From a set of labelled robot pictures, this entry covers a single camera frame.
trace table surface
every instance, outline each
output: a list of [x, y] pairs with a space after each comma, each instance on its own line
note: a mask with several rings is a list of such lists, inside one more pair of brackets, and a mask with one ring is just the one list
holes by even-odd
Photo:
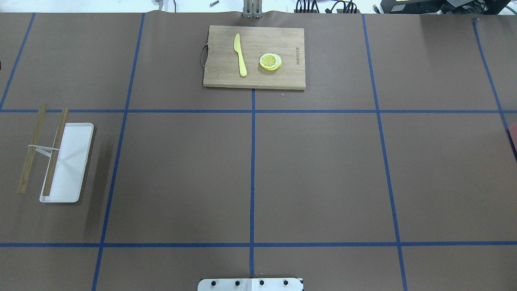
[[[472, 18], [0, 14], [0, 289], [517, 289], [517, 18]], [[211, 24], [304, 28], [306, 90], [203, 87]], [[78, 203], [16, 194], [41, 102], [96, 127]]]

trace yellow knife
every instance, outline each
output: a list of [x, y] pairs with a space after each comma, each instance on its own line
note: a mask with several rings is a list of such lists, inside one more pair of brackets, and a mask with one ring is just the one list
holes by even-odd
[[235, 35], [235, 40], [233, 41], [233, 49], [239, 55], [239, 74], [242, 77], [246, 77], [248, 71], [246, 70], [246, 65], [244, 64], [244, 58], [242, 57], [242, 51], [240, 49], [240, 34]]

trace grid line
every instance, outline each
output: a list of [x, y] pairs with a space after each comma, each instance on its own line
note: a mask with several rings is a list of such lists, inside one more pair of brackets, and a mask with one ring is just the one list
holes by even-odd
[[[100, 243], [62, 242], [9, 242], [0, 243], [0, 248], [98, 248]], [[104, 243], [103, 248], [249, 248], [247, 242], [221, 243]], [[401, 246], [488, 246], [517, 245], [517, 241], [403, 241]], [[370, 248], [398, 246], [397, 242], [255, 242], [254, 248]]]
[[255, 89], [251, 89], [250, 278], [255, 274]]
[[111, 177], [110, 192], [108, 194], [108, 203], [106, 205], [106, 212], [104, 213], [104, 223], [102, 226], [102, 235], [101, 235], [101, 239], [100, 239], [99, 253], [97, 255], [97, 263], [95, 265], [95, 273], [94, 273], [94, 278], [93, 278], [93, 282], [92, 282], [92, 291], [95, 291], [97, 289], [97, 280], [99, 278], [100, 263], [102, 261], [102, 252], [104, 250], [103, 245], [104, 245], [104, 240], [106, 238], [106, 229], [108, 227], [108, 219], [110, 217], [111, 201], [113, 199], [113, 190], [115, 188], [115, 180], [117, 178], [118, 162], [120, 160], [120, 151], [122, 149], [122, 141], [124, 139], [124, 131], [126, 130], [126, 121], [127, 121], [127, 116], [128, 116], [129, 102], [131, 101], [131, 91], [132, 91], [132, 87], [133, 87], [134, 72], [136, 70], [136, 62], [138, 60], [138, 52], [140, 49], [140, 41], [142, 39], [142, 31], [144, 29], [144, 21], [145, 21], [145, 13], [142, 13], [142, 18], [140, 20], [140, 30], [138, 33], [138, 39], [136, 40], [136, 48], [134, 51], [133, 67], [131, 69], [131, 77], [129, 79], [128, 94], [126, 97], [126, 107], [124, 109], [124, 117], [122, 118], [122, 125], [120, 127], [120, 136], [118, 138], [117, 153], [115, 156], [115, 165], [113, 166], [113, 175]]
[[[47, 109], [46, 113], [61, 113], [61, 109]], [[38, 109], [0, 109], [0, 113], [37, 113]], [[274, 114], [274, 113], [399, 113], [399, 114], [416, 114], [416, 113], [432, 113], [432, 114], [500, 114], [517, 113], [517, 110], [435, 110], [435, 109], [70, 109], [71, 113], [256, 113], [256, 114]]]
[[23, 48], [25, 47], [25, 43], [27, 42], [27, 38], [29, 37], [29, 33], [31, 32], [32, 24], [34, 23], [34, 17], [36, 14], [33, 13], [31, 16], [31, 21], [29, 21], [29, 25], [27, 30], [25, 31], [25, 36], [23, 37], [22, 45], [20, 46], [20, 50], [18, 51], [18, 55], [16, 56], [16, 60], [14, 61], [14, 65], [12, 66], [11, 74], [9, 75], [9, 79], [7, 80], [7, 84], [5, 85], [4, 94], [2, 95], [2, 100], [0, 101], [0, 109], [4, 106], [5, 99], [7, 98], [7, 93], [9, 92], [9, 87], [11, 86], [11, 81], [14, 78], [14, 73], [16, 72], [16, 68], [18, 67], [18, 62], [22, 56]]
[[390, 172], [389, 172], [388, 155], [386, 153], [386, 143], [384, 142], [383, 123], [381, 120], [381, 112], [379, 110], [379, 101], [377, 98], [377, 87], [375, 86], [375, 76], [373, 73], [372, 56], [370, 53], [370, 44], [368, 42], [368, 29], [366, 27], [366, 19], [364, 17], [364, 14], [362, 14], [361, 16], [362, 16], [362, 28], [364, 30], [364, 42], [366, 44], [366, 53], [368, 56], [368, 66], [370, 67], [370, 79], [372, 81], [373, 99], [375, 101], [375, 110], [377, 113], [377, 123], [379, 126], [379, 136], [381, 139], [381, 147], [382, 147], [382, 151], [383, 151], [384, 170], [386, 172], [386, 181], [388, 183], [388, 192], [389, 192], [389, 199], [390, 199], [390, 204], [391, 204], [391, 216], [393, 217], [393, 227], [395, 230], [395, 239], [397, 240], [397, 251], [399, 253], [399, 265], [400, 265], [400, 274], [402, 277], [402, 287], [404, 288], [404, 291], [407, 291], [404, 257], [402, 255], [402, 246], [400, 244], [399, 222], [397, 219], [397, 209], [395, 208], [395, 199], [393, 197], [393, 188], [391, 187], [391, 176], [390, 176]]
[[476, 42], [478, 44], [479, 55], [481, 56], [481, 60], [483, 61], [483, 66], [485, 67], [486, 76], [488, 77], [488, 81], [490, 82], [490, 87], [492, 88], [492, 93], [494, 93], [495, 102], [497, 103], [497, 107], [499, 109], [499, 115], [501, 116], [501, 121], [503, 122], [503, 126], [505, 127], [506, 135], [508, 137], [508, 141], [510, 142], [510, 146], [512, 148], [513, 157], [517, 162], [517, 151], [515, 150], [515, 145], [513, 144], [512, 137], [510, 135], [510, 131], [508, 130], [508, 123], [506, 122], [505, 114], [503, 112], [503, 107], [501, 106], [501, 101], [499, 100], [499, 96], [497, 95], [497, 90], [495, 89], [494, 80], [492, 80], [492, 74], [490, 74], [490, 70], [488, 69], [488, 64], [486, 63], [486, 59], [483, 53], [483, 47], [481, 46], [481, 41], [479, 39], [478, 28], [476, 26], [476, 22], [480, 21], [479, 18], [472, 19], [472, 27], [474, 29], [474, 35], [476, 36]]

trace white floor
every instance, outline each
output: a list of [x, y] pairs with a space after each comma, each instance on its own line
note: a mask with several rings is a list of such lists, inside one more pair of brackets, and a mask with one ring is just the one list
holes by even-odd
[[[243, 0], [220, 0], [218, 4], [210, 7], [215, 0], [176, 0], [177, 12], [224, 12], [242, 11]], [[356, 0], [361, 13], [375, 13], [374, 4], [380, 8], [381, 0]], [[335, 3], [331, 0], [319, 0], [320, 12], [330, 8]], [[511, 2], [510, 7], [517, 10], [517, 4]], [[263, 0], [263, 12], [276, 10], [293, 12], [296, 0]], [[0, 12], [149, 12], [163, 10], [174, 12], [173, 0], [0, 0]], [[500, 14], [513, 14], [508, 9], [503, 9]]]

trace lemon slice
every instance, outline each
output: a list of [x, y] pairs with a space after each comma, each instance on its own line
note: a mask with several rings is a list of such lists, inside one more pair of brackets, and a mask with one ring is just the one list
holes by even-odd
[[268, 71], [275, 71], [282, 65], [282, 58], [274, 53], [266, 53], [260, 57], [260, 65]]

